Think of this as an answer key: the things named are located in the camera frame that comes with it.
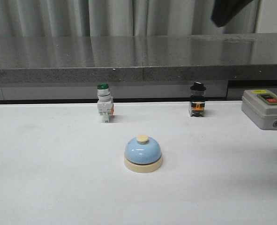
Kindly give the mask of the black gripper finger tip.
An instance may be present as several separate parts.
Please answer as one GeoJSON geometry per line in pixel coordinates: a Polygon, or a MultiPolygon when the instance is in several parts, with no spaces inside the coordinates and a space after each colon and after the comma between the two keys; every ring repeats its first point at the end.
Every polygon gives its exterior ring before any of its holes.
{"type": "Polygon", "coordinates": [[[224,27],[252,0],[215,0],[211,20],[216,27],[224,27]]]}

